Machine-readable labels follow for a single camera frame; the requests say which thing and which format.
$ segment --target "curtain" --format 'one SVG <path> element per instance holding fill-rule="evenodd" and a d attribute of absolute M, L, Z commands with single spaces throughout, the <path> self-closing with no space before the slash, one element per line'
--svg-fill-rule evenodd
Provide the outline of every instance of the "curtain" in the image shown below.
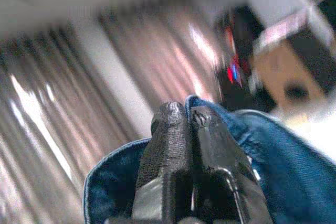
<path fill-rule="evenodd" d="M 0 46 L 0 223 L 83 223 L 86 175 L 134 139 L 74 37 L 66 25 Z"/>
<path fill-rule="evenodd" d="M 191 5 L 145 4 L 100 17 L 111 43 L 155 111 L 190 94 L 220 102 L 216 69 L 224 51 Z"/>

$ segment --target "denim fabric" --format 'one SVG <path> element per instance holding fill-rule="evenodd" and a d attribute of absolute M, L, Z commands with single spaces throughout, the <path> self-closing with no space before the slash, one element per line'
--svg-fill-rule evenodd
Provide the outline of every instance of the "denim fabric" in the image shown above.
<path fill-rule="evenodd" d="M 228 113 L 196 96 L 186 100 L 188 120 L 194 106 L 214 109 L 252 159 L 261 176 L 275 223 L 336 223 L 336 166 L 276 121 L 256 111 Z M 130 216 L 142 151 L 150 139 L 121 147 L 88 175 L 84 192 L 86 223 Z"/>

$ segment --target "blue denim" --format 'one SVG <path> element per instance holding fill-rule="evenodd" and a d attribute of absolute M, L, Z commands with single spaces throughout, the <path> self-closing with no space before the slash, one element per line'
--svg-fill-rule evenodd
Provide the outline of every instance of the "blue denim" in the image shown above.
<path fill-rule="evenodd" d="M 191 108 L 214 109 L 261 177 L 274 223 L 336 223 L 336 166 L 280 123 L 257 111 L 229 113 L 190 96 Z M 83 207 L 86 223 L 130 216 L 139 160 L 150 138 L 129 143 L 106 156 L 88 175 Z"/>

